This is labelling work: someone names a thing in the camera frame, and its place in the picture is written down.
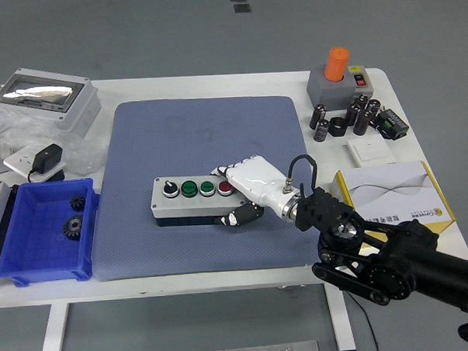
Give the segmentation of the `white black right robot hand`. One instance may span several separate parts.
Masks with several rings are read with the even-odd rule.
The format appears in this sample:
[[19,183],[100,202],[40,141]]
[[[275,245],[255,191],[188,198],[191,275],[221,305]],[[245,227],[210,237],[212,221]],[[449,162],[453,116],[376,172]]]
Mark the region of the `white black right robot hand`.
[[252,156],[233,165],[219,166],[211,175],[224,177],[237,191],[260,207],[268,207],[284,221],[299,197],[293,180],[260,156]]

